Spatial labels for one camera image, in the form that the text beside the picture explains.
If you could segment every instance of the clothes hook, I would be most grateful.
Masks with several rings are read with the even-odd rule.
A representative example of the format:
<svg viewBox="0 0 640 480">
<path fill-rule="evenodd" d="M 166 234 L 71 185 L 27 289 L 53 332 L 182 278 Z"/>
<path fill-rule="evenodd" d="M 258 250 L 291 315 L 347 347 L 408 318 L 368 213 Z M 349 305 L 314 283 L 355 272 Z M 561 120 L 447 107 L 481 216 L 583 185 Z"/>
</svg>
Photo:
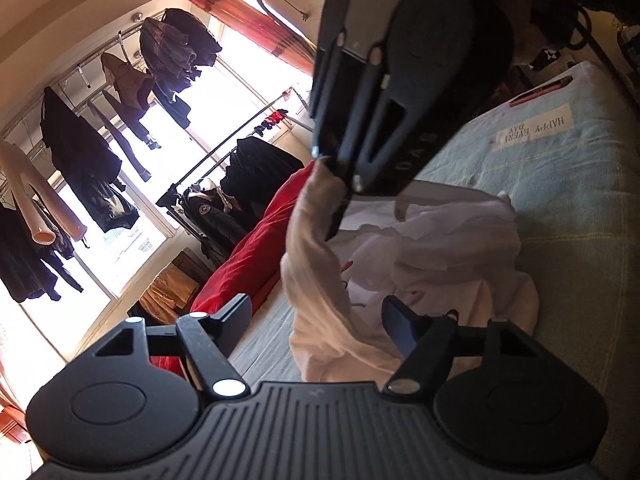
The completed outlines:
<svg viewBox="0 0 640 480">
<path fill-rule="evenodd" d="M 308 105 L 306 104 L 305 99 L 302 97 L 302 95 L 300 95 L 300 93 L 296 90 L 295 86 L 292 86 L 291 89 L 296 93 L 296 95 L 298 96 L 298 99 L 300 99 L 300 102 L 302 103 L 303 107 L 305 108 L 305 110 L 309 110 Z"/>
<path fill-rule="evenodd" d="M 29 131 L 29 127 L 27 126 L 27 123 L 24 121 L 24 117 L 20 118 L 20 121 L 22 122 L 22 126 L 24 126 L 24 129 L 27 130 L 27 136 L 29 137 L 29 142 L 31 143 L 31 147 L 35 148 L 33 139 L 31 139 L 31 132 Z"/>
<path fill-rule="evenodd" d="M 84 81 L 84 84 L 86 85 L 86 87 L 90 89 L 91 88 L 91 84 L 89 83 L 89 81 L 87 80 L 86 76 L 84 75 L 84 72 L 82 71 L 82 67 L 78 64 L 78 65 L 76 65 L 76 69 L 80 73 L 80 76 L 82 77 L 82 80 Z"/>
<path fill-rule="evenodd" d="M 65 95 L 66 100 L 67 100 L 67 101 L 69 101 L 69 104 L 70 104 L 70 105 L 71 105 L 71 107 L 73 108 L 73 107 L 75 106 L 75 105 L 74 105 L 74 102 L 73 102 L 71 99 L 69 99 L 69 96 L 68 96 L 68 95 L 66 95 L 65 89 L 64 89 L 64 88 L 62 88 L 62 85 L 61 85 L 60 83 L 58 83 L 58 88 L 60 88 L 60 91 Z"/>
<path fill-rule="evenodd" d="M 120 45 L 120 48 L 122 49 L 122 53 L 124 54 L 124 59 L 127 60 L 127 63 L 131 64 L 131 61 L 129 60 L 129 56 L 127 56 L 127 51 L 124 48 L 124 42 L 122 41 L 122 31 L 121 30 L 118 31 L 118 44 Z"/>
</svg>

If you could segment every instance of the orange cloth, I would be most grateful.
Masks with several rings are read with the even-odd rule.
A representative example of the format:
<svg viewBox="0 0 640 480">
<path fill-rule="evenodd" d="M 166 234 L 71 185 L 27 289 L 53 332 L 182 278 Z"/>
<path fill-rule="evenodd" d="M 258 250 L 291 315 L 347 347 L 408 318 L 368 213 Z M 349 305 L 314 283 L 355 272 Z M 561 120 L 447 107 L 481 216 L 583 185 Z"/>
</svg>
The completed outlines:
<svg viewBox="0 0 640 480">
<path fill-rule="evenodd" d="M 169 264 L 147 287 L 140 305 L 158 321 L 173 324 L 179 317 L 175 311 L 187 306 L 196 290 L 196 281 Z"/>
</svg>

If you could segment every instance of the red pillow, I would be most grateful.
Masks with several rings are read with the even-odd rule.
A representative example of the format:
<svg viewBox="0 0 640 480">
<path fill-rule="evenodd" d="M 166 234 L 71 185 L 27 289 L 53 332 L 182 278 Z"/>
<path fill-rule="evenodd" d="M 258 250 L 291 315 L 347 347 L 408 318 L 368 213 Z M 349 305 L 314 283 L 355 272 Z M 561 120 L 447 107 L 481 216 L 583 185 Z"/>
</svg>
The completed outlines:
<svg viewBox="0 0 640 480">
<path fill-rule="evenodd" d="M 278 282 L 289 218 L 313 166 L 312 161 L 280 187 L 258 225 L 240 240 L 229 259 L 209 278 L 193 302 L 192 312 L 214 314 L 240 293 L 251 297 L 254 313 L 260 308 Z M 182 375 L 177 358 L 154 358 L 153 362 Z"/>
</svg>

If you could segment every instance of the red curtain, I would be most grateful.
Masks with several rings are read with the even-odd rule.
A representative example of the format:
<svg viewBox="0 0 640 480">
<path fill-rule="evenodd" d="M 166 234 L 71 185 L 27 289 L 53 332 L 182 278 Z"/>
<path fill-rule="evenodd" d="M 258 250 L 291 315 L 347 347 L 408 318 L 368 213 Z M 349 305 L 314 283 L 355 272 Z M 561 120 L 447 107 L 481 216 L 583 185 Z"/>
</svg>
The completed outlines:
<svg viewBox="0 0 640 480">
<path fill-rule="evenodd" d="M 189 0 L 263 49 L 313 75 L 314 58 L 303 40 L 242 0 Z"/>
<path fill-rule="evenodd" d="M 4 375 L 4 367 L 2 361 L 0 361 L 0 412 L 5 406 L 19 407 L 18 400 L 15 398 L 14 393 L 11 391 L 9 382 Z"/>
</svg>

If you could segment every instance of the white cloth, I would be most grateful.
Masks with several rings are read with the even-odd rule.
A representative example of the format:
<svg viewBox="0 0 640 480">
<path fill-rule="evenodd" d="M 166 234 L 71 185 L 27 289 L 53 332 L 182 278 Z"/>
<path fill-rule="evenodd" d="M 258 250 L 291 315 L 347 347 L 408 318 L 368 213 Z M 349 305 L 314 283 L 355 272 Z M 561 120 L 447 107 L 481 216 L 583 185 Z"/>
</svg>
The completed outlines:
<svg viewBox="0 0 640 480">
<path fill-rule="evenodd" d="M 462 325 L 508 319 L 532 333 L 538 295 L 514 269 L 520 240 L 508 199 L 416 181 L 398 198 L 352 201 L 325 242 L 344 193 L 317 161 L 287 231 L 282 281 L 304 381 L 382 386 L 401 363 L 382 327 L 382 300 L 391 294 L 417 314 L 455 309 Z"/>
</svg>

